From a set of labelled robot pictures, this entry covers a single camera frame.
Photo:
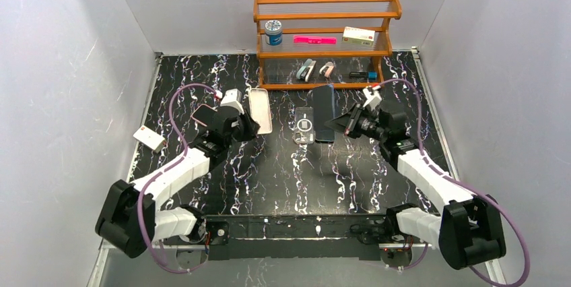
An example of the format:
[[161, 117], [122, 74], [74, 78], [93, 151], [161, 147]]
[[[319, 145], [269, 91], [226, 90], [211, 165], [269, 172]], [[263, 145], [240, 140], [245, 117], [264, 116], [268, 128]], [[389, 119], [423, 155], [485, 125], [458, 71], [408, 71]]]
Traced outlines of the beige phone case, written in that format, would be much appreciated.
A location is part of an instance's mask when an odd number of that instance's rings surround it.
[[258, 135], [270, 134], [273, 131], [269, 93], [263, 88], [251, 88], [248, 91], [250, 115], [259, 125]]

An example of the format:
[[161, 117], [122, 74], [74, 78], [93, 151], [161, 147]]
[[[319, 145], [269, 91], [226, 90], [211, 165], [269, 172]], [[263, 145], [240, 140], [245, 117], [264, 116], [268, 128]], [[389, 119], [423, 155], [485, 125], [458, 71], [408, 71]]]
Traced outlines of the clear phone case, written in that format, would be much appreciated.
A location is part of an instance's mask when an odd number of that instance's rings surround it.
[[298, 107], [295, 109], [293, 139], [298, 145], [314, 143], [315, 131], [313, 108]]

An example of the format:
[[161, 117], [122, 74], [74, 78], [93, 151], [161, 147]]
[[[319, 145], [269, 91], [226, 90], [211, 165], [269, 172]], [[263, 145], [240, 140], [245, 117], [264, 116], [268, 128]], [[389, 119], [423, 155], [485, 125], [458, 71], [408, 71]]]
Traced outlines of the dark phone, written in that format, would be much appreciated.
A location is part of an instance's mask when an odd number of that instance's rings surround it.
[[316, 129], [314, 141], [320, 144], [332, 144], [335, 141], [335, 131], [328, 127]]

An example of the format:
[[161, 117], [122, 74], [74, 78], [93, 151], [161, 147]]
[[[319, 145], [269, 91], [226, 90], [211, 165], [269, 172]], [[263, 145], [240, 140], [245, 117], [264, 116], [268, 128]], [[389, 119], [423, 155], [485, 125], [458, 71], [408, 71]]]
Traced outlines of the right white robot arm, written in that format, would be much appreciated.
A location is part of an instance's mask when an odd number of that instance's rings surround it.
[[366, 136], [378, 141], [380, 153], [399, 174], [420, 189], [437, 209], [431, 214], [411, 203], [386, 211], [382, 233], [415, 236], [440, 250], [453, 269], [463, 269], [506, 254], [499, 211], [490, 196], [478, 197], [434, 164], [419, 144], [406, 133], [405, 113], [360, 104], [325, 122], [325, 126], [350, 138]]

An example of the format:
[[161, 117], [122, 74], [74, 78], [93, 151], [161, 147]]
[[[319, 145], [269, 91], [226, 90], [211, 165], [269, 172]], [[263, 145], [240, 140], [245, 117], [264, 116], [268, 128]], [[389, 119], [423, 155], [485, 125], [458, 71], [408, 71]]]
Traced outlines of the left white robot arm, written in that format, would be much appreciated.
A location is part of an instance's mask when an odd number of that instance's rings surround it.
[[191, 206], [161, 207], [182, 188], [199, 179], [228, 157], [234, 142], [257, 137], [260, 125], [248, 111], [218, 108], [206, 129], [187, 150], [154, 172], [131, 183], [113, 183], [95, 224], [95, 233], [130, 258], [151, 244], [173, 236], [200, 241], [206, 235], [201, 212]]

